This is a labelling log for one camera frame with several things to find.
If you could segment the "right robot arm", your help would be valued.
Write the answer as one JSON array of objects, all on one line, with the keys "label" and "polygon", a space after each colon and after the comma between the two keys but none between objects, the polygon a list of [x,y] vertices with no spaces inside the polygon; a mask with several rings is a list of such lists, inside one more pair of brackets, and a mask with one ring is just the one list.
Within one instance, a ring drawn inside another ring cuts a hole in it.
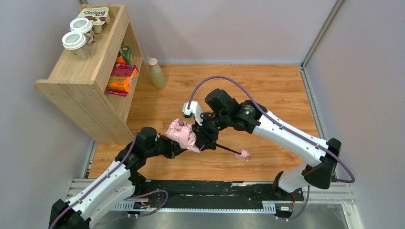
[{"label": "right robot arm", "polygon": [[304,160],[293,170],[281,171],[274,185],[288,193],[311,185],[320,189],[329,189],[341,150],[341,141],[336,138],[325,140],[306,134],[276,117],[262,105],[246,100],[238,103],[225,90],[210,92],[205,102],[212,112],[203,112],[197,101],[185,103],[183,116],[193,117],[193,130],[201,139],[199,144],[210,143],[214,149],[218,133],[232,127],[278,143]]}]

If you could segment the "pink folding umbrella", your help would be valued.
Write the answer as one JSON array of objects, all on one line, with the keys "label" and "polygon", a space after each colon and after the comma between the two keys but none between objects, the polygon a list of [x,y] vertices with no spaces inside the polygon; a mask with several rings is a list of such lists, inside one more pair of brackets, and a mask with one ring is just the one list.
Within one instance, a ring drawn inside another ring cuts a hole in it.
[{"label": "pink folding umbrella", "polygon": [[[166,135],[173,141],[176,141],[180,144],[181,148],[199,153],[201,152],[197,146],[195,145],[196,141],[196,134],[192,131],[192,125],[185,121],[175,119],[168,127],[166,131]],[[238,159],[242,159],[246,162],[250,161],[252,156],[246,150],[233,150],[226,146],[223,146],[217,143],[217,148],[224,149],[234,153],[235,157]]]}]

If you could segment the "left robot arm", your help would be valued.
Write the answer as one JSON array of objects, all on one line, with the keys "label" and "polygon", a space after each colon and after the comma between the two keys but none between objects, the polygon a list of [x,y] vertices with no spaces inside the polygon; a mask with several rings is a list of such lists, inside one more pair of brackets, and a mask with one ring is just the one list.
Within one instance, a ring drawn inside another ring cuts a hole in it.
[{"label": "left robot arm", "polygon": [[95,181],[67,201],[56,201],[51,209],[51,229],[92,229],[119,202],[131,197],[145,178],[138,170],[147,158],[164,155],[172,159],[194,146],[195,135],[185,126],[158,135],[152,127],[144,127]]}]

